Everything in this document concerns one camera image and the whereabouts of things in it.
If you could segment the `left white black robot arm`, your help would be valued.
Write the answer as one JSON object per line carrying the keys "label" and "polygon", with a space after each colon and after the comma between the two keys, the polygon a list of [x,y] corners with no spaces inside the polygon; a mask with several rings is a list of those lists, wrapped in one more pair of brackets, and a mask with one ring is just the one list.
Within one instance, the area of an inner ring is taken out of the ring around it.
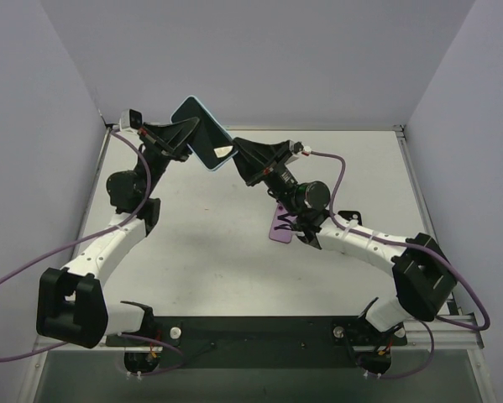
{"label": "left white black robot arm", "polygon": [[131,170],[112,173],[106,181],[115,213],[106,229],[59,269],[40,277],[36,330],[41,336],[93,348],[106,336],[124,333],[136,345],[155,334],[149,306],[129,301],[106,302],[103,288],[128,253],[149,236],[159,221],[161,201],[151,196],[170,162],[184,162],[199,118],[153,125],[134,113],[131,131],[141,140]]}

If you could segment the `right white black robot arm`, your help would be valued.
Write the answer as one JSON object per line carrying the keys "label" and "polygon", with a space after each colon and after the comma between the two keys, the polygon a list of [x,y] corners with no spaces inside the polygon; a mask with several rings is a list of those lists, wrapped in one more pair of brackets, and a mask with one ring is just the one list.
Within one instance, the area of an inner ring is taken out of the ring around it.
{"label": "right white black robot arm", "polygon": [[458,281],[432,236],[394,236],[335,213],[335,189],[321,181],[299,182],[287,167],[291,160],[314,153],[300,142],[262,144],[236,138],[233,144],[234,163],[245,184],[265,184],[280,206],[278,230],[294,233],[315,249],[358,259],[393,279],[393,296],[364,310],[362,317],[371,327],[387,332],[410,317],[423,322],[438,317]]}

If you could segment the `phone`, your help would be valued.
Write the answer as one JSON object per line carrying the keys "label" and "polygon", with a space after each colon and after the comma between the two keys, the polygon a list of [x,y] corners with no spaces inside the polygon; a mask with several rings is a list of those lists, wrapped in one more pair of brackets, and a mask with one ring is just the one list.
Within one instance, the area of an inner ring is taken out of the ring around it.
{"label": "phone", "polygon": [[198,118],[199,124],[188,148],[207,170],[219,169],[238,153],[230,134],[194,96],[187,97],[172,113],[170,120],[177,123],[189,118]]}

